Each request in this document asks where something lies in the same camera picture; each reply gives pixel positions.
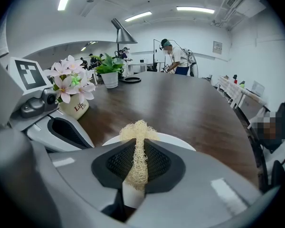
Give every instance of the backpack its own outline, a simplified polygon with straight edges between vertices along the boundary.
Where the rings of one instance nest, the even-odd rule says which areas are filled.
[[[188,61],[190,64],[192,63],[196,63],[195,57],[193,55],[193,52],[189,49],[186,48],[182,48],[183,52],[186,53],[187,57],[188,57]]]

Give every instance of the sponge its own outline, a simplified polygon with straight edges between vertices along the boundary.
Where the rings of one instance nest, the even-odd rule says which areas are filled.
[[[136,190],[144,191],[144,186],[148,182],[148,168],[146,160],[148,157],[144,153],[144,139],[159,140],[157,132],[148,127],[144,120],[139,120],[135,124],[126,125],[119,133],[120,140],[136,139],[135,151],[133,155],[133,167],[129,171],[125,181]]]

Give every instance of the wall sign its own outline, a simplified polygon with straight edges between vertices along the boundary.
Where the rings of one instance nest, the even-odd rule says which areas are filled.
[[[223,48],[223,43],[220,42],[213,42],[213,52],[214,53],[218,53],[218,54],[222,54],[222,48]]]

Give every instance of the white pot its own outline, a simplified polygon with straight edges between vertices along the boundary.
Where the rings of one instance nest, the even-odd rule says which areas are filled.
[[[70,103],[61,102],[59,103],[59,109],[63,113],[78,120],[89,108],[89,103],[85,101],[81,104],[79,102],[79,94],[72,95]]]
[[[105,87],[107,89],[112,89],[118,86],[118,73],[117,72],[101,74],[101,77],[103,78]]]

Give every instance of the silver lamp shade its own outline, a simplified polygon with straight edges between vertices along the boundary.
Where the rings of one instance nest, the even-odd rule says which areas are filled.
[[[120,44],[136,44],[137,41],[130,35],[130,33],[121,25],[117,19],[111,20],[112,24],[117,29],[116,43]]]

